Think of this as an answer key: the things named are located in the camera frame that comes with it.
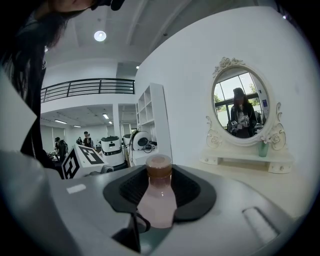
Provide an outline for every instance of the white sticker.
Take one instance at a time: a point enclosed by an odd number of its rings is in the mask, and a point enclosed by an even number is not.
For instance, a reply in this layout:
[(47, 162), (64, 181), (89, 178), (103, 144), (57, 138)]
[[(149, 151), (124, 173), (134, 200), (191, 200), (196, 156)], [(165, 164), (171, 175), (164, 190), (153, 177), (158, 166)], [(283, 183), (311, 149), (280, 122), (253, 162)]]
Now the white sticker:
[(66, 191), (68, 191), (69, 194), (77, 193), (82, 190), (85, 190), (87, 187), (84, 184), (75, 185), (72, 187), (68, 187)]

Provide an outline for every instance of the black railing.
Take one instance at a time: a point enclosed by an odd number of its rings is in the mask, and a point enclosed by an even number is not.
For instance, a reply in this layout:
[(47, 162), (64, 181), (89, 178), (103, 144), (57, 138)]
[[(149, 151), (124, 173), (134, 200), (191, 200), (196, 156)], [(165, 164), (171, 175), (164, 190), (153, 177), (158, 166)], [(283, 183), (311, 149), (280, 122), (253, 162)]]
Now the black railing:
[(41, 103), (88, 94), (135, 94), (135, 80), (90, 78), (61, 82), (41, 89)]

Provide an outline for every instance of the oval mirror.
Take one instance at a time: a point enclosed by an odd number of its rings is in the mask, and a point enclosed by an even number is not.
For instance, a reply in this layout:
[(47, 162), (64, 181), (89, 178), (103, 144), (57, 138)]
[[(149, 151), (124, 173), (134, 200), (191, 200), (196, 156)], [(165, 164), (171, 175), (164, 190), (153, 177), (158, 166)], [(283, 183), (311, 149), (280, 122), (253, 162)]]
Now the oval mirror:
[(213, 85), (214, 112), (221, 126), (240, 139), (255, 136), (269, 115), (269, 98), (262, 80), (241, 67), (219, 74)]

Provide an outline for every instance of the bottle cap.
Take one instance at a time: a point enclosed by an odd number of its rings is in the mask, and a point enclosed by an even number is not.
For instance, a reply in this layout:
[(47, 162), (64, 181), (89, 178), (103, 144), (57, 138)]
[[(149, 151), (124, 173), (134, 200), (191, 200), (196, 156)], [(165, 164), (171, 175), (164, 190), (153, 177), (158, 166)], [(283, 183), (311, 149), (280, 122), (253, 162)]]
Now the bottle cap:
[(147, 158), (145, 161), (148, 176), (152, 178), (166, 178), (171, 175), (171, 158), (164, 154), (157, 154)]

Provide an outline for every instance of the ceiling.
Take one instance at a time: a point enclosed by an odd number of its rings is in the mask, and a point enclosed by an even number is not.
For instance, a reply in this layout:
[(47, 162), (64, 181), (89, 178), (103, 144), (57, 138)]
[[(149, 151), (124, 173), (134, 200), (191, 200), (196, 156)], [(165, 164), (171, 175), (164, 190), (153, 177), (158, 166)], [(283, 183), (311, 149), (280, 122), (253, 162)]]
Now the ceiling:
[[(126, 0), (118, 11), (100, 6), (70, 20), (58, 45), (46, 53), (48, 66), (83, 58), (141, 63), (154, 49), (186, 26), (257, 0)], [(103, 42), (94, 40), (105, 31)]]
[[(134, 124), (137, 123), (136, 106), (135, 104), (119, 104), (119, 123), (120, 124)], [(107, 114), (109, 119), (105, 119), (103, 114)], [(52, 111), (41, 114), (40, 124), (49, 127), (68, 128), (73, 126), (99, 126), (99, 125), (113, 125), (113, 106), (79, 106), (73, 108), (66, 108), (59, 111)], [(55, 122), (60, 120), (67, 124)]]

